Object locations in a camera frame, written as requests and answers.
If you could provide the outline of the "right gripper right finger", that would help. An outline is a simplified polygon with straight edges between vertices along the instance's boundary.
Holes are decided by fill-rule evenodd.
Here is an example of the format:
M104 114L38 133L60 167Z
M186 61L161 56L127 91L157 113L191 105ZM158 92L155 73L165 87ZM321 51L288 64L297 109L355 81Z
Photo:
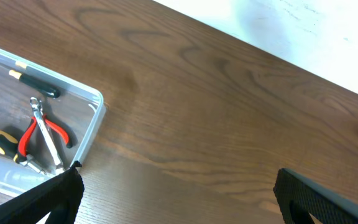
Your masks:
M274 195L289 223L358 223L358 205L287 168L278 171Z

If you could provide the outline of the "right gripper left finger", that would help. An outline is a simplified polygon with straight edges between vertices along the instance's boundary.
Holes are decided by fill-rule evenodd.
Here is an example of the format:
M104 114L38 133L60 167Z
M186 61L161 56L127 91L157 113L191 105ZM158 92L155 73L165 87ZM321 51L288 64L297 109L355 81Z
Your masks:
M64 173L1 204L0 223L37 223L46 215L46 223L74 223L85 191L79 167L75 161Z

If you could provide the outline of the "red handled pliers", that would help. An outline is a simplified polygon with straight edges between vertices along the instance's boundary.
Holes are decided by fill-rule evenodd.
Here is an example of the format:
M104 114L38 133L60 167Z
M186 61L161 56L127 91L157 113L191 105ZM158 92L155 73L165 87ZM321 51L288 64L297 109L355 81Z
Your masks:
M73 147L73 142L71 140L71 137L69 133L59 124L55 123L53 120L50 120L47 115L43 115L43 119L45 121L45 124L48 128L54 130L59 136L63 139L63 142L65 143L65 146L67 148ZM17 163L24 162L27 160L27 156L30 155L29 152L29 146L31 143L31 139L40 139L41 130L37 129L39 128L37 124L36 118L33 116L28 128L22 135L22 137L19 140L18 146L17 146L17 155L14 157L14 161Z

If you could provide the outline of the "stubby yellow black screwdriver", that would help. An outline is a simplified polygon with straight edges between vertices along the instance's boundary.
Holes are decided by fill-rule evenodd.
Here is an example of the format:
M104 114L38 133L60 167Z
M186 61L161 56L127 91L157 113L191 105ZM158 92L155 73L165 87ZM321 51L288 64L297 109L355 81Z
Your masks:
M18 140L2 130L0 130L0 154L11 158L17 164L34 170L38 174L47 175L33 156L24 156L19 152Z

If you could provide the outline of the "silver metal wrench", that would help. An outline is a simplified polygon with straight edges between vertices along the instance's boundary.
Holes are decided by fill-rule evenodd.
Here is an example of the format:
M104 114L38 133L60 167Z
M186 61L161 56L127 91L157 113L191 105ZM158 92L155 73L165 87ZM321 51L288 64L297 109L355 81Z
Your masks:
M54 145L53 139L48 131L48 128L45 124L45 121L43 119L43 114L41 112L42 106L40 104L40 101L36 97L31 97L29 101L34 117L36 118L37 124L41 130L41 133L45 139L45 143L48 147L49 152L51 153L53 163L55 165L55 174L61 174L65 171L65 168L63 166L63 162L58 154L57 148Z

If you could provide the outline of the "thin yellow black screwdriver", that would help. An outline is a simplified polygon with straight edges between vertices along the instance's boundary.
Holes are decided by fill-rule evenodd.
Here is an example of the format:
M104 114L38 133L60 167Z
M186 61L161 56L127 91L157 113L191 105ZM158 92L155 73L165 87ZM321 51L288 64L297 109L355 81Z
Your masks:
M4 65L3 63L0 63L0 67L8 69L8 75L19 80L21 83L37 90L46 97L58 98L61 95L60 90L57 87L45 81L42 81L26 73L18 72L17 70L14 70L13 68Z

